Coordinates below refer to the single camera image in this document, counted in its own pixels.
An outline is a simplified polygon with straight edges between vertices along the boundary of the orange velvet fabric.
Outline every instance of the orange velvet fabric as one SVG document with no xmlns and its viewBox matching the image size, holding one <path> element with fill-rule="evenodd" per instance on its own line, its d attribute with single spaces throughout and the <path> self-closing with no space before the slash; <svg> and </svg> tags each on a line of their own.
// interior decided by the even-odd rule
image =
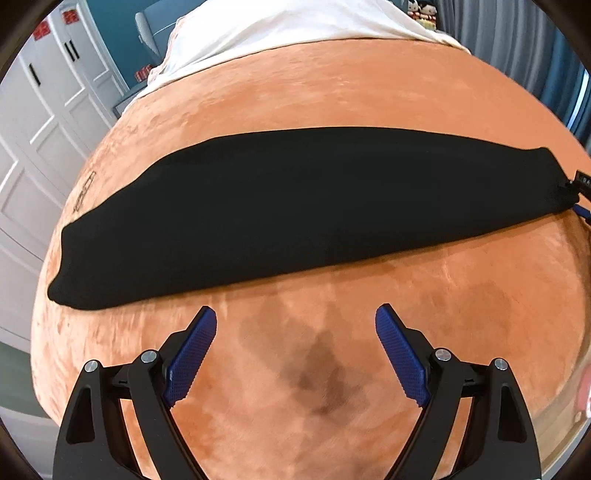
<svg viewBox="0 0 591 480">
<path fill-rule="evenodd" d="M 166 86 L 133 104 L 89 158 L 54 231 L 31 361 L 37 397 L 55 421 L 87 360 L 132 361 L 206 304 L 217 312 L 217 337 L 173 414 L 212 480 L 383 478 L 419 414 L 375 333 L 375 310 L 389 302 L 407 326 L 465 361 L 506 358 L 541 456 L 551 455 L 571 426 L 560 394 L 588 348 L 589 237 L 572 212 L 436 248 L 99 312 L 47 299 L 62 227 L 164 155 L 220 135 L 340 125 L 545 146 L 567 175 L 588 169 L 583 148 L 541 103 L 491 66 L 440 45 L 295 45 Z M 438 475 L 453 464 L 467 406 Z M 142 469 L 155 478 L 129 402 L 124 412 Z"/>
</svg>

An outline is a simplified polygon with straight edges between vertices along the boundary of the silver bolt head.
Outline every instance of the silver bolt head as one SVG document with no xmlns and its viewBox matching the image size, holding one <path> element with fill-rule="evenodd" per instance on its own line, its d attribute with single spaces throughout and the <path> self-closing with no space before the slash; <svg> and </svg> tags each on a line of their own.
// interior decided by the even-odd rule
<svg viewBox="0 0 591 480">
<path fill-rule="evenodd" d="M 154 350 L 146 350 L 144 353 L 142 353 L 141 359 L 143 363 L 150 364 L 156 360 L 157 356 L 158 354 Z"/>
<path fill-rule="evenodd" d="M 495 367 L 497 367 L 499 370 L 507 370 L 509 368 L 509 364 L 506 362 L 506 360 L 497 358 L 495 360 Z"/>
<path fill-rule="evenodd" d="M 90 360 L 84 366 L 84 370 L 88 373 L 95 371 L 97 368 L 99 368 L 99 363 L 96 360 Z"/>
<path fill-rule="evenodd" d="M 447 362 L 452 359 L 452 355 L 449 350 L 445 350 L 444 348 L 438 348 L 435 350 L 435 357 L 442 362 Z"/>
</svg>

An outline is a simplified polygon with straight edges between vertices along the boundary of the black padded band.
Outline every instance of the black padded band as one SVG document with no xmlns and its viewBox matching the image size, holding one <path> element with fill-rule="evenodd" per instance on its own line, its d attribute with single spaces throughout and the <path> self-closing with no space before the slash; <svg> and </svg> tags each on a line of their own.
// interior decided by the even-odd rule
<svg viewBox="0 0 591 480">
<path fill-rule="evenodd" d="M 571 208 L 545 148 L 388 128 L 215 138 L 67 225 L 50 299 L 95 310 L 493 232 Z"/>
</svg>

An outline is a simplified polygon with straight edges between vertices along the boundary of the red label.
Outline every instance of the red label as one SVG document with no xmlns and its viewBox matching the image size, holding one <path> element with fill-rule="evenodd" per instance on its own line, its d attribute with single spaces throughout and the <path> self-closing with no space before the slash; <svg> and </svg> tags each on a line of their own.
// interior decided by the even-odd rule
<svg viewBox="0 0 591 480">
<path fill-rule="evenodd" d="M 138 70 L 137 72 L 135 72 L 135 79 L 138 82 L 143 82 L 145 79 L 148 78 L 148 75 L 150 74 L 150 70 L 152 70 L 153 68 L 154 67 L 152 67 L 152 65 L 146 65 L 141 70 Z"/>
<path fill-rule="evenodd" d="M 49 29 L 49 22 L 47 20 L 44 20 L 39 25 L 37 25 L 37 28 L 33 31 L 33 38 L 35 39 L 35 41 L 37 41 L 49 35 L 50 33 L 51 30 Z"/>
<path fill-rule="evenodd" d="M 64 23 L 66 25 L 70 25 L 71 23 L 76 23 L 80 21 L 78 17 L 78 12 L 76 10 L 67 10 L 61 13 L 61 16 L 64 19 Z"/>
</svg>

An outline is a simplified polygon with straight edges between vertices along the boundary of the white sheet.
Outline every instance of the white sheet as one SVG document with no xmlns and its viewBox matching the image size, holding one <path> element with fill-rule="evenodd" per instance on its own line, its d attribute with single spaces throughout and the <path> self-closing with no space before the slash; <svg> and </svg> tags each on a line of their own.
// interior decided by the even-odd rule
<svg viewBox="0 0 591 480">
<path fill-rule="evenodd" d="M 177 21 L 164 62 L 150 72 L 148 86 L 133 102 L 245 55 L 346 38 L 421 40 L 469 53 L 454 38 L 427 30 L 388 0 L 207 0 Z"/>
</svg>

